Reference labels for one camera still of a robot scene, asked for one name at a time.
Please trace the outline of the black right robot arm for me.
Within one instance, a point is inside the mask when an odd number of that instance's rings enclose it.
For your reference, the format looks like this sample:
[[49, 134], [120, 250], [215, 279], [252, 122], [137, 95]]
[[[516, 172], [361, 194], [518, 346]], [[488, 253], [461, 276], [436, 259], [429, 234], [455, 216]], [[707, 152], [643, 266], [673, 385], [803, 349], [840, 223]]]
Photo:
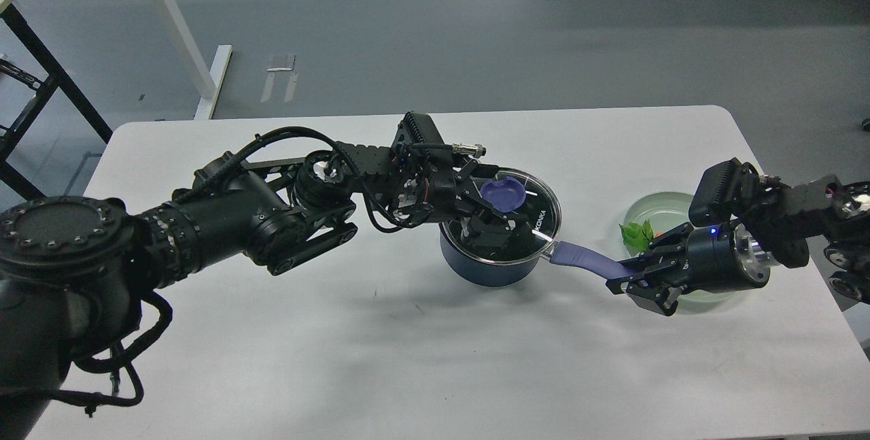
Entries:
[[828, 175], [789, 186], [732, 158], [703, 173], [688, 221], [623, 260], [628, 275], [609, 280], [641, 309], [673, 315], [678, 298], [763, 288], [770, 270], [807, 266], [807, 240], [827, 240], [824, 257], [837, 267], [830, 285], [868, 301], [868, 183], [843, 185]]

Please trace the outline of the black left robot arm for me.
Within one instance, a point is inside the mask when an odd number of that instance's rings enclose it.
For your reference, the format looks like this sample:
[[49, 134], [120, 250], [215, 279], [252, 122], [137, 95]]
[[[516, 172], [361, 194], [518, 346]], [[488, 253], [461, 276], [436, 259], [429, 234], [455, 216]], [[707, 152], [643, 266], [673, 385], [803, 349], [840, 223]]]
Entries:
[[2, 213], [2, 437], [25, 438], [49, 402], [128, 408], [133, 361], [172, 320], [158, 289], [244, 254], [281, 275], [356, 235], [360, 193], [383, 233], [457, 221], [497, 253], [528, 228], [516, 201], [488, 195], [500, 168], [481, 145], [445, 143], [407, 112], [394, 142], [339, 142], [286, 126], [195, 173], [189, 189], [131, 215], [117, 198], [31, 199]]

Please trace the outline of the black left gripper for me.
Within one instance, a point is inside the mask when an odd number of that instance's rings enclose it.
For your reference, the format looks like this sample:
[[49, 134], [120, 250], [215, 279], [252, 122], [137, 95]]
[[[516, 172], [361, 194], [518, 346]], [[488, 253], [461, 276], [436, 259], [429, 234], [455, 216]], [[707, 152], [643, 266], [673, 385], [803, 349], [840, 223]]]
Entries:
[[482, 148], [394, 148], [398, 182], [391, 192], [396, 225], [460, 219], [459, 242], [476, 254], [519, 251], [532, 244], [528, 217], [483, 209], [481, 186], [498, 165], [481, 163]]

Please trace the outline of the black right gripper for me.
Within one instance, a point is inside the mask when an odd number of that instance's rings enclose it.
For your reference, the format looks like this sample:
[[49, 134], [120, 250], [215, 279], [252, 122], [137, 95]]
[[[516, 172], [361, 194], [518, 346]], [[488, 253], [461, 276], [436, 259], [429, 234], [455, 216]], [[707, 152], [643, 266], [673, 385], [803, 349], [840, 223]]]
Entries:
[[628, 272], [606, 275], [613, 294], [626, 294], [640, 309], [672, 316], [684, 291], [712, 294], [764, 288], [771, 255], [739, 221], [699, 227], [682, 224], [654, 238], [649, 248], [619, 260]]

